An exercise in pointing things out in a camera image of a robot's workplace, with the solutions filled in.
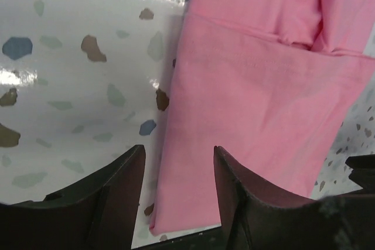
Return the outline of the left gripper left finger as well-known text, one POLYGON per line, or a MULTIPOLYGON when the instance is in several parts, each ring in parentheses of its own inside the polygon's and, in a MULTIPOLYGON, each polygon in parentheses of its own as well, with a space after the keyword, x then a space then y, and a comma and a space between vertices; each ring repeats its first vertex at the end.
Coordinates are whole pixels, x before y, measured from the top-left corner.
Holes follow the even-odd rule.
POLYGON ((1 204, 1 249, 131 249, 145 160, 135 145, 43 201, 1 204))

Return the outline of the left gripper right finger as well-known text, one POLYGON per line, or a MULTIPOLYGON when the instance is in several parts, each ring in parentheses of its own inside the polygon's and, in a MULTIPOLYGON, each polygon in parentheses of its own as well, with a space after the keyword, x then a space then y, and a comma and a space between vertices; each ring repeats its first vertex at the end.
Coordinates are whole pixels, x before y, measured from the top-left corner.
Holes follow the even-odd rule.
POLYGON ((214 148, 214 176, 227 249, 373 249, 374 156, 351 156, 360 190, 319 200, 286 191, 214 148))

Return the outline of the pink t shirt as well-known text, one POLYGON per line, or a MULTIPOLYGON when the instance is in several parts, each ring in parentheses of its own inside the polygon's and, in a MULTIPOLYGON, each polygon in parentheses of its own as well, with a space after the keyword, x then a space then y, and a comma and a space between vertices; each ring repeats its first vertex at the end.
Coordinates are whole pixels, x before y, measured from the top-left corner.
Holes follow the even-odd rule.
POLYGON ((150 230, 220 222, 213 148, 307 197, 374 73, 374 0, 189 0, 150 230))

